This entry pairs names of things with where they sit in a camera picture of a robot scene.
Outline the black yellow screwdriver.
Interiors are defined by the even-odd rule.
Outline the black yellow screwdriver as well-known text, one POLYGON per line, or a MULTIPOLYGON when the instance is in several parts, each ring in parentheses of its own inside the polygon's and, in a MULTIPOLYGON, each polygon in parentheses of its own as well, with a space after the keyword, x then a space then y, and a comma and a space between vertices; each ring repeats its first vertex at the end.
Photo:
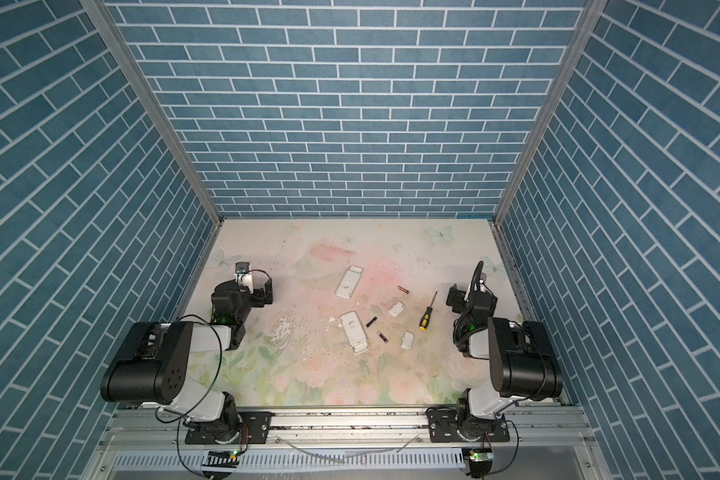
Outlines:
POLYGON ((433 307, 434 307, 434 303, 436 301, 437 295, 438 295, 438 292, 435 291, 431 298, 429 305, 426 307, 426 309, 424 311, 424 314, 421 316, 421 319, 419 321, 419 329, 421 331, 426 331, 429 327, 429 324, 431 322, 431 317, 433 314, 433 307))

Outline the white battery cover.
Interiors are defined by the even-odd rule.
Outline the white battery cover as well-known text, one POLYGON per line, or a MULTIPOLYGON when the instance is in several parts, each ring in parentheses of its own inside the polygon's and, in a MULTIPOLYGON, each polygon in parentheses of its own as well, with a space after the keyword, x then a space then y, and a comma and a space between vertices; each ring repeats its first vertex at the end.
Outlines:
POLYGON ((405 305, 402 302, 398 301, 388 310, 388 313, 393 317, 397 317, 404 310, 405 310, 405 305))
POLYGON ((410 350, 413 346, 415 336, 412 332, 406 331, 401 340, 401 348, 404 350, 410 350))

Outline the white remote control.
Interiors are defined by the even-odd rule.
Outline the white remote control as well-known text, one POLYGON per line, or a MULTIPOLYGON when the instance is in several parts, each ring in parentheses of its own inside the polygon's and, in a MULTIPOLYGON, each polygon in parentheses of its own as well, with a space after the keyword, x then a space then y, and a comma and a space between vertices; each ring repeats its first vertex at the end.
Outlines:
POLYGON ((353 354, 365 353, 369 349, 369 342, 358 314, 355 311, 345 313, 340 317, 340 322, 353 354))
POLYGON ((339 298, 350 299, 360 282, 363 272, 362 267, 350 265, 340 280, 335 295, 339 298))

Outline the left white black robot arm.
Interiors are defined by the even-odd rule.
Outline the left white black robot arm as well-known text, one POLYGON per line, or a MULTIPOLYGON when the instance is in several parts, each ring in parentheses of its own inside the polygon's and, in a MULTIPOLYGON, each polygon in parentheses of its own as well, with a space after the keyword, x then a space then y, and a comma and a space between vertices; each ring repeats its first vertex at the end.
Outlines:
POLYGON ((273 303, 273 282, 256 288, 256 269, 217 285, 211 295, 211 320, 188 314, 170 323, 133 325, 103 376, 101 397, 112 403, 153 402, 190 423, 221 429, 227 436, 241 419, 234 398, 189 377, 192 353, 240 347, 251 310, 273 303))

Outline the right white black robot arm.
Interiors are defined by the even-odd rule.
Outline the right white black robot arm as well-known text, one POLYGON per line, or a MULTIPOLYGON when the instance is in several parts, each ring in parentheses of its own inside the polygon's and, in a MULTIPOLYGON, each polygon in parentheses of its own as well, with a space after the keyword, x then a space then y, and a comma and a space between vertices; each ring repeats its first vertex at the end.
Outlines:
POLYGON ((464 391, 457 418, 493 421, 524 400, 542 401, 562 393, 563 373, 545 326, 497 317, 498 298, 482 283, 449 289, 446 305, 458 315, 452 341, 466 358, 488 370, 488 380, 464 391))

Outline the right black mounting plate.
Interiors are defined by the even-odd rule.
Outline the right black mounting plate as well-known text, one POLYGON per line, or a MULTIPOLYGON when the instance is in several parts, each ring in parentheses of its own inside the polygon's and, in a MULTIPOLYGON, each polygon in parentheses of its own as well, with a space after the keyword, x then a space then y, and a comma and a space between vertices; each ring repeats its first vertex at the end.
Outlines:
POLYGON ((430 441, 456 442, 508 442, 507 425, 501 420, 480 419, 450 407, 430 407, 425 410, 430 441))

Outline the black mounting plate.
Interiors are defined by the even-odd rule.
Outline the black mounting plate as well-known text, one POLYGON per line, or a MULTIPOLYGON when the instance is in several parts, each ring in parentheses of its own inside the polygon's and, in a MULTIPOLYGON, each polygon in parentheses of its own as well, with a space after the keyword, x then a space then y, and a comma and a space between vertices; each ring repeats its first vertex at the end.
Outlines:
POLYGON ((212 422, 187 422, 187 445, 265 444, 273 413, 269 411, 237 412, 222 415, 212 422))
POLYGON ((508 442, 507 425, 501 420, 480 419, 450 407, 430 407, 425 410, 430 441, 456 442, 508 442))

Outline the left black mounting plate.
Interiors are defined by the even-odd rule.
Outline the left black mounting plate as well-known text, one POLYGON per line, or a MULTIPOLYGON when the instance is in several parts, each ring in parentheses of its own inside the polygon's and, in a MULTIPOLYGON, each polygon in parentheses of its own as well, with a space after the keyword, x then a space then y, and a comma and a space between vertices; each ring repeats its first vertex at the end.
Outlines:
POLYGON ((222 415, 212 422, 187 422, 187 445, 265 444, 273 413, 269 411, 237 412, 222 415))

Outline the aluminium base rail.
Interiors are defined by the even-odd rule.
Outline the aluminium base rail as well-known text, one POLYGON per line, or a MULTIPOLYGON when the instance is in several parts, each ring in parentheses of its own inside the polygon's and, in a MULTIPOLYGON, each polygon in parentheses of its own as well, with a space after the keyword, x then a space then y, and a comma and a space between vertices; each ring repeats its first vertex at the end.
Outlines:
POLYGON ((540 403, 466 434, 443 408, 249 408, 244 445, 188 445, 149 409, 120 410, 88 479, 605 479, 578 407, 540 403))

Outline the left aluminium corner post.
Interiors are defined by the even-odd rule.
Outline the left aluminium corner post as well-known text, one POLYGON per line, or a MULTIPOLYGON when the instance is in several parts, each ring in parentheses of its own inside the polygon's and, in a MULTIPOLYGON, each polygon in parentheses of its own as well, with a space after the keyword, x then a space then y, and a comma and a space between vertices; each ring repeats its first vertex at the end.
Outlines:
POLYGON ((121 69, 161 139, 172 154, 175 163, 184 174, 190 187, 204 207, 212 224, 215 227, 219 227, 223 222, 222 214, 203 184, 186 149, 163 111, 158 98, 138 65, 137 60, 116 25, 105 2, 99 0, 81 0, 80 4, 90 18, 96 31, 101 36, 118 67, 121 69))

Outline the aluminium corner post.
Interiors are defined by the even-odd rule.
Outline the aluminium corner post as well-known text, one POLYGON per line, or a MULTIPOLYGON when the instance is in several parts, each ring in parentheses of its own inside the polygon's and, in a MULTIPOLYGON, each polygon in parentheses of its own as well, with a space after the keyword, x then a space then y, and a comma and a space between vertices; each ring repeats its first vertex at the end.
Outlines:
POLYGON ((549 91, 545 96, 537 118, 534 121, 534 126, 518 157, 518 161, 509 177, 507 187, 495 212, 494 224, 497 228, 505 222, 509 215, 509 210, 519 191, 523 178, 533 162, 534 155, 538 150, 556 108, 565 93, 566 87, 572 78, 587 42, 606 5, 606 0, 591 0, 586 3, 582 11, 571 36, 570 45, 566 48, 561 58, 557 72, 550 84, 549 91))
POLYGON ((99 0, 81 0, 80 4, 90 18, 96 31, 101 36, 118 67, 121 69, 161 139, 172 154, 175 163, 184 174, 190 187, 204 207, 212 224, 215 227, 219 227, 223 222, 222 214, 203 184, 186 149, 163 111, 158 98, 138 65, 137 60, 116 25, 105 2, 99 0))

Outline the right aluminium corner post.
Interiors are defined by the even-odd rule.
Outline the right aluminium corner post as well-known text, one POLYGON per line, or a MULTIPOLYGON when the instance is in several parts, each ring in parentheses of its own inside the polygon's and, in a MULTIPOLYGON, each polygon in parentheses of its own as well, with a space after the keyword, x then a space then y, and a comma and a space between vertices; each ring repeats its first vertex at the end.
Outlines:
POLYGON ((550 84, 549 91, 545 96, 537 118, 534 121, 534 126, 518 157, 518 161, 509 177, 507 187, 495 212, 494 224, 497 228, 505 222, 509 215, 509 210, 519 191, 523 178, 533 162, 534 155, 538 150, 556 108, 565 93, 566 87, 572 78, 587 42, 606 5, 606 0, 591 0, 586 3, 582 11, 571 36, 570 45, 566 48, 561 58, 557 72, 550 84))

